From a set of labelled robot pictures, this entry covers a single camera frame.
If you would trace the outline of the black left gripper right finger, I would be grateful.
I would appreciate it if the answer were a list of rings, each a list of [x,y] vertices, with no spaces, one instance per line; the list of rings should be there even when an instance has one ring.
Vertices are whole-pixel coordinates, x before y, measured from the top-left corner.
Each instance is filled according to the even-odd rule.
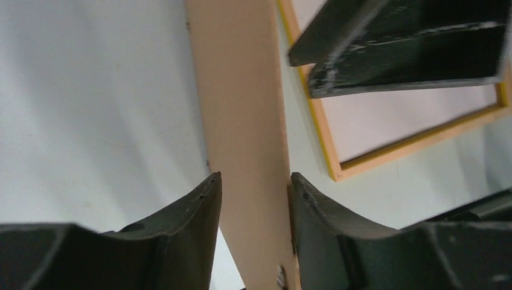
[[[303,289],[510,289],[511,190],[396,230],[291,176]]]

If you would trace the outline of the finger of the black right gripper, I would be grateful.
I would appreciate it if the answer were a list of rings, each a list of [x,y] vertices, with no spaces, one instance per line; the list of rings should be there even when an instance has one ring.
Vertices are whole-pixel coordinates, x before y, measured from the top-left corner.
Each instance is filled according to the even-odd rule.
[[[313,98],[502,80],[510,1],[388,1],[337,58],[315,64]]]
[[[388,1],[325,1],[288,52],[291,66],[320,64],[337,58]]]

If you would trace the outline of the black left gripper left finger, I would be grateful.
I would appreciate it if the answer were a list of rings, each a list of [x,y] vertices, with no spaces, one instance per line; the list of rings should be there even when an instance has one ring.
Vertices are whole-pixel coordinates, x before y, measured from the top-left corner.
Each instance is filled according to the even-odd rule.
[[[1,225],[2,289],[208,289],[222,176],[120,231]]]

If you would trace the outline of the yellow wooden picture frame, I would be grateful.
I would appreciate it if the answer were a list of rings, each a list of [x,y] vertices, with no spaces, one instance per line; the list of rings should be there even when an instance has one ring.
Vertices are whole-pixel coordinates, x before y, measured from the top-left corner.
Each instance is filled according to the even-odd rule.
[[[510,1],[279,1],[330,177],[511,112]]]

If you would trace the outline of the landscape photo print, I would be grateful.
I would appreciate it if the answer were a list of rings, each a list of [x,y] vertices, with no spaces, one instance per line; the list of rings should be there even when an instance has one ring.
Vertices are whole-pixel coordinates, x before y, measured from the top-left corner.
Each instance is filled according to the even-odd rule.
[[[508,113],[505,83],[307,100],[329,172],[357,173]]]

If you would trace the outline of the brown cardboard backing board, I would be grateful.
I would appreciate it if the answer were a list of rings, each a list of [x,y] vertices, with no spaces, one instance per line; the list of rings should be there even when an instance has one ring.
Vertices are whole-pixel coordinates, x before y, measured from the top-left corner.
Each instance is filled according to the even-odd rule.
[[[275,2],[185,9],[222,234],[247,289],[299,289]]]

